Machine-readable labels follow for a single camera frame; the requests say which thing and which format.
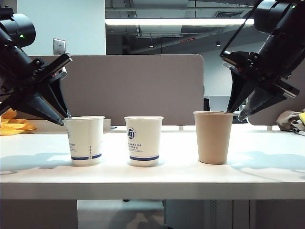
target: desk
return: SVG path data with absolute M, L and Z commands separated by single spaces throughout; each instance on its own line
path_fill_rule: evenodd
M 226 165 L 197 160 L 196 133 L 163 131 L 156 167 L 128 164 L 125 133 L 106 133 L 103 160 L 71 167 L 66 135 L 2 136 L 1 199 L 305 199 L 305 139 L 233 125 Z

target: cable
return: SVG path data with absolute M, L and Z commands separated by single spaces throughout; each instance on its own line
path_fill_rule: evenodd
M 226 51 L 226 49 L 229 47 L 229 45 L 232 43 L 232 41 L 235 39 L 235 37 L 239 34 L 239 32 L 243 29 L 244 25 L 246 24 L 246 21 L 252 16 L 252 14 L 254 13 L 254 11 L 256 10 L 256 8 L 258 7 L 258 5 L 262 2 L 263 0 L 259 0 L 257 2 L 257 4 L 253 7 L 253 9 L 251 10 L 251 12 L 248 14 L 248 16 L 246 17 L 246 19 L 244 20 L 244 23 L 238 28 L 238 30 L 235 32 L 235 34 L 233 35 L 233 37 L 231 37 L 231 39 L 229 40 L 229 42 L 224 46 L 223 50 L 220 53 L 220 56 L 223 57 L 224 52 Z
M 14 92 L 0 94 L 0 96 L 6 96 L 6 95 L 10 95 L 10 94 L 14 94 Z

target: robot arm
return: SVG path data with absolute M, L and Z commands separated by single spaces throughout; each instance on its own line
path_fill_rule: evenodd
M 11 107 L 64 125 L 54 110 L 63 117 L 70 115 L 61 94 L 61 79 L 66 75 L 61 69 L 72 58 L 66 53 L 51 64 L 40 58 L 32 61 L 21 47 L 32 44 L 35 36 L 35 28 L 26 16 L 0 7 L 1 95 L 9 95 L 0 104 L 0 115 Z
M 304 12 L 303 1 L 259 1 L 248 18 L 253 14 L 255 28 L 270 33 L 260 51 L 225 50 L 243 25 L 223 49 L 220 56 L 230 64 L 233 80 L 227 111 L 234 112 L 253 93 L 239 120 L 299 94 L 284 80 L 305 58 Z

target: gray partition panel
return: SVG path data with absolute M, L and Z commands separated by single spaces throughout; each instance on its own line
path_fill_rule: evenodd
M 276 125 L 279 115 L 287 110 L 301 111 L 305 108 L 305 61 L 303 61 L 293 72 L 288 84 L 300 90 L 295 98 L 288 98 L 278 104 L 268 107 L 248 118 L 253 125 Z
M 66 66 L 68 76 L 62 80 L 72 116 L 103 115 L 112 125 L 125 125 L 124 116 L 164 116 L 163 125 L 194 125 L 193 111 L 203 109 L 200 55 L 72 58 Z

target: fluorescent light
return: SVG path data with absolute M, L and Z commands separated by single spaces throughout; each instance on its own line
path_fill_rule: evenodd
M 239 18 L 135 18 L 106 19 L 107 25 L 241 25 L 244 19 Z M 247 25 L 253 25 L 254 20 L 248 19 Z

